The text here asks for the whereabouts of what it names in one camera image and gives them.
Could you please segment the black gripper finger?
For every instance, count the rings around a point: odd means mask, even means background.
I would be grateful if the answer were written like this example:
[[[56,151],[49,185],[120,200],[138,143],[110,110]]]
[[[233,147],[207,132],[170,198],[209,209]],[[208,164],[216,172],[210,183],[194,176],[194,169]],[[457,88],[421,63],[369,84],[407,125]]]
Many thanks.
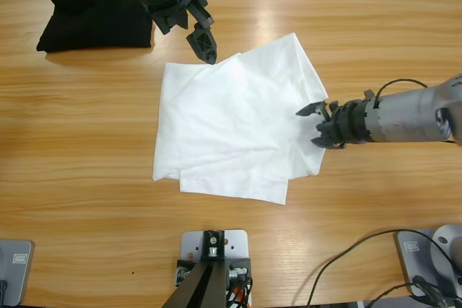
[[[311,140],[316,146],[324,149],[336,148],[336,142],[329,137],[319,136]]]
[[[296,112],[296,115],[307,117],[312,114],[322,115],[323,117],[326,116],[326,102],[313,102],[309,105],[304,106],[302,109]]]
[[[196,23],[194,31],[186,37],[186,40],[198,59],[204,63],[216,63],[217,44],[209,27],[204,28]]]

